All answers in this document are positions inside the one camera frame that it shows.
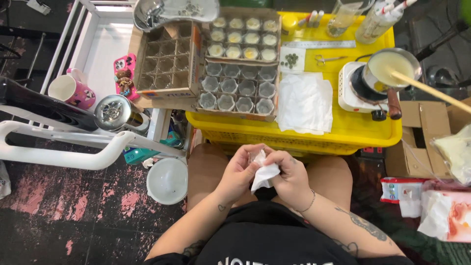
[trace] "mug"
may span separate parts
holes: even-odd
[[[54,79],[48,95],[83,110],[95,103],[95,93],[87,86],[85,75],[76,68],[67,69],[66,75]]]

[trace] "pink phone case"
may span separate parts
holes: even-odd
[[[116,83],[116,72],[118,72],[119,70],[126,70],[126,69],[129,69],[131,71],[131,79],[134,78],[134,68],[136,68],[136,55],[134,55],[133,53],[130,53],[128,55],[125,55],[119,59],[117,59],[116,61],[114,61],[114,80],[115,80],[115,84],[116,84],[116,94],[119,94],[120,93],[120,87],[119,87],[119,84]],[[137,94],[137,90],[136,90],[136,87],[132,87],[131,88],[131,93],[129,95],[125,95],[125,97],[127,97],[129,100],[134,100],[134,99],[137,99],[139,98],[140,96]]]

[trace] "hand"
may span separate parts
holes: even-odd
[[[306,210],[314,195],[309,187],[308,173],[303,163],[286,151],[274,151],[270,147],[265,147],[264,150],[268,154],[264,165],[276,163],[281,169],[280,175],[272,179],[278,196],[293,209]]]
[[[249,154],[260,151],[264,146],[263,143],[243,145],[229,161],[222,179],[214,191],[220,198],[223,198],[223,202],[227,203],[229,208],[249,190],[250,181],[260,167],[254,162],[249,165]]]

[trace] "wooden stick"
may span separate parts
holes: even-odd
[[[444,93],[442,93],[442,92],[440,92],[440,91],[438,91],[438,90],[436,90],[432,87],[427,86],[424,83],[416,81],[416,80],[414,80],[414,79],[412,79],[408,76],[405,76],[405,75],[403,75],[403,74],[401,74],[397,71],[392,71],[391,75],[393,77],[397,78],[397,79],[400,79],[400,80],[402,80],[402,81],[404,81],[404,82],[406,82],[410,85],[413,85],[416,88],[419,88],[419,89],[431,94],[432,96],[435,96],[435,97],[437,97],[437,98],[439,98],[443,101],[446,101],[446,102],[450,103],[451,105],[457,106],[458,108],[460,108],[460,109],[462,109],[462,110],[464,110],[464,111],[471,114],[471,107],[464,104],[463,102],[461,102],[457,99],[454,99],[454,98],[452,98],[452,97],[450,97],[450,96],[448,96],[448,95],[446,95],[446,94],[444,94]]]

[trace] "yellow tray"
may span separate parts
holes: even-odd
[[[299,19],[308,13],[294,13]],[[355,31],[365,17],[361,16],[339,38],[331,38],[326,33],[326,25],[330,15],[326,14],[318,29],[303,28],[292,36],[282,36],[282,41],[321,41],[321,40],[354,40]],[[230,144],[265,143],[273,148],[286,149],[301,153],[323,153],[349,155],[364,147],[388,147],[396,144],[402,136],[401,120],[387,118],[375,122],[371,114],[348,112],[338,104],[338,74],[344,64],[356,58],[374,53],[383,48],[394,47],[394,33],[389,29],[373,44],[361,44],[345,49],[307,50],[305,72],[323,72],[324,79],[329,80],[333,87],[331,133],[324,135],[301,134],[292,130],[280,131],[276,122],[260,122],[213,115],[203,115],[187,111],[189,122],[201,129],[207,139]],[[322,54],[324,58],[347,56],[345,59],[327,62],[325,66],[317,66],[314,56]]]

